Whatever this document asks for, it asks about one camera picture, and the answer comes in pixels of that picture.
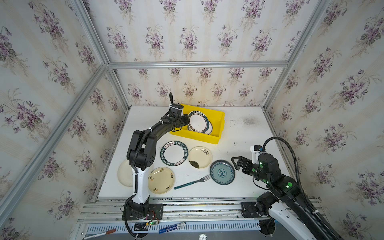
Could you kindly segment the green-rimmed plate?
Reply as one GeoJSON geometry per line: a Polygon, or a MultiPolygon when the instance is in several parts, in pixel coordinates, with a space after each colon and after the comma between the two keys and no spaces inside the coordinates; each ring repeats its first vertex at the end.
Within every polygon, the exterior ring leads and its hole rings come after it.
{"type": "Polygon", "coordinates": [[[192,111],[188,114],[189,129],[197,133],[206,133],[209,130],[210,122],[206,115],[200,111],[192,111]]]}

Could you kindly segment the white plate black outline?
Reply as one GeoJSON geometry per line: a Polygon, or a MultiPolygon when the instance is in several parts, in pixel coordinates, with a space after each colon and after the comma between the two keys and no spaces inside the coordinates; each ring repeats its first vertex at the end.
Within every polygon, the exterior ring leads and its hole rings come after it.
{"type": "Polygon", "coordinates": [[[213,132],[213,125],[212,125],[212,123],[209,121],[209,128],[208,128],[208,130],[205,132],[205,134],[206,134],[206,135],[210,135],[212,132],[213,132]]]}

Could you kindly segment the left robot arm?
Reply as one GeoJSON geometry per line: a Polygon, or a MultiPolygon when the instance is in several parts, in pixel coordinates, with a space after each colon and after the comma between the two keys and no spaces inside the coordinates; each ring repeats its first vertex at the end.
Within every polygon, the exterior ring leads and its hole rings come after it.
{"type": "Polygon", "coordinates": [[[184,106],[174,102],[172,93],[169,93],[169,97],[170,105],[167,113],[148,129],[134,131],[131,138],[127,160],[133,172],[132,201],[135,204],[143,205],[149,200],[147,172],[156,158],[157,141],[165,134],[180,131],[190,123],[188,115],[183,112],[184,106]]]}

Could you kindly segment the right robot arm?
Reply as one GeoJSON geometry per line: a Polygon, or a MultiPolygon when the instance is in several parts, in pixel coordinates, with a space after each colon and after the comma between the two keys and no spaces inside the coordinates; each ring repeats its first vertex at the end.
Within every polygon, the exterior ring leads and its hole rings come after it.
{"type": "Polygon", "coordinates": [[[265,193],[255,202],[242,202],[244,218],[260,217],[260,232],[271,235],[279,222],[298,240],[341,240],[343,237],[320,214],[306,195],[301,184],[299,165],[291,145],[280,137],[271,137],[263,145],[251,147],[253,158],[233,157],[236,170],[249,175],[253,182],[266,184],[265,193]],[[277,140],[284,143],[292,154],[295,164],[295,178],[282,173],[278,160],[267,153],[266,146],[277,140]]]}

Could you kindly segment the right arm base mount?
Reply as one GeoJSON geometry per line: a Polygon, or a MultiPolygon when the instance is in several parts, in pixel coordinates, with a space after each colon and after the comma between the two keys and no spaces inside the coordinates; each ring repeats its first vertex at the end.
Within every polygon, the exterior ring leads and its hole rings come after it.
{"type": "Polygon", "coordinates": [[[244,218],[269,218],[259,220],[260,232],[265,236],[272,235],[276,230],[275,219],[269,215],[269,210],[279,199],[270,192],[265,192],[259,196],[255,202],[241,202],[242,216],[244,218]]]}

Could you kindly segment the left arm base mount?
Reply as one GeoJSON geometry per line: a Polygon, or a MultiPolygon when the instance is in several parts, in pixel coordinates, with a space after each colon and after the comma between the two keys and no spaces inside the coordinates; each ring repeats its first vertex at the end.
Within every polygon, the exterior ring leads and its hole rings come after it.
{"type": "Polygon", "coordinates": [[[149,203],[138,205],[133,202],[129,202],[125,204],[121,210],[123,212],[122,220],[124,221],[126,230],[136,240],[141,240],[147,235],[147,233],[136,233],[136,230],[132,230],[132,228],[129,226],[129,221],[143,220],[148,224],[151,222],[159,223],[163,218],[164,205],[149,203]]]}

